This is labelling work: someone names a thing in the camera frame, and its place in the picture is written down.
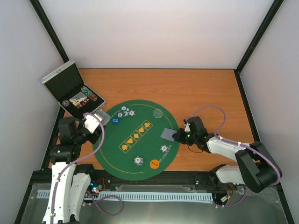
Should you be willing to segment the blue small blind button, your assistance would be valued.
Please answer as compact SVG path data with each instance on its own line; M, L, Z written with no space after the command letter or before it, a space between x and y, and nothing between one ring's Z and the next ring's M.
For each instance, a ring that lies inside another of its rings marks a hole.
M111 123L113 125L117 125L117 124L119 124L119 122L120 122L120 118L118 118L118 117L112 117L111 118Z

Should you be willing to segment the deck of playing cards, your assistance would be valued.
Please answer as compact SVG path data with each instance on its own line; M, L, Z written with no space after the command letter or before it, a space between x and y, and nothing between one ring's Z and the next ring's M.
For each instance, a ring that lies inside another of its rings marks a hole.
M111 116L107 114L105 111L102 109L98 109L94 112L94 115L100 118L102 124L105 126L107 123L110 121Z

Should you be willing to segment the dealt blue-backed playing card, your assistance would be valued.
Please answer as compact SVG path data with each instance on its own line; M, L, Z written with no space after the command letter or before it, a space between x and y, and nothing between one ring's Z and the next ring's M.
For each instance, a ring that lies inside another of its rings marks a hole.
M177 130L164 128L164 130L161 134L161 138L165 139L165 140L168 140L168 141L171 141L171 142L174 142L175 139L174 139L173 135L176 134L176 133L177 133Z

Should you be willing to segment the orange big blind button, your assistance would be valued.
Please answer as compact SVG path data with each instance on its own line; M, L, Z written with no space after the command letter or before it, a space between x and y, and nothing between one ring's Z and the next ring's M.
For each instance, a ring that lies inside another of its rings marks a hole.
M160 167L160 162L159 160L153 159L150 161L149 165L151 169L158 169Z

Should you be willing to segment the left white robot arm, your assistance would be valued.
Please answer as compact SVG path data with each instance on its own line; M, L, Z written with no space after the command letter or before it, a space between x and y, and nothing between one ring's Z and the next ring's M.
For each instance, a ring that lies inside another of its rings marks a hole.
M51 188L44 224L77 224L87 188L96 185L97 176L92 164L81 161L81 147L87 141L95 143L104 137L103 119L84 113L82 120L66 117L59 120L59 144L51 151Z

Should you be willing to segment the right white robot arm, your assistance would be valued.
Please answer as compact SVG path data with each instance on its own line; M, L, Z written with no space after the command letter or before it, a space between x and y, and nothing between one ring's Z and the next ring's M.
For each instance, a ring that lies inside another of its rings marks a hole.
M245 185L259 193L280 182L282 171L261 142L241 143L208 133L200 117L191 117L184 123L185 127L173 134L175 141L196 145L202 151L222 155L237 163L237 166L221 165L215 169L221 183Z

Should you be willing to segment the white blue chip stack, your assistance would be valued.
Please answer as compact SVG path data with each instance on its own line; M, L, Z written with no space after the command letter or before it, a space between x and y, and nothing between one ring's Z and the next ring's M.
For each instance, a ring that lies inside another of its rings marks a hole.
M140 157L140 156L136 156L134 158L134 163L137 165L137 166L142 166L143 165L143 158Z
M160 147L160 150L164 153L164 152L167 152L168 151L168 146L167 145L162 145L161 147Z

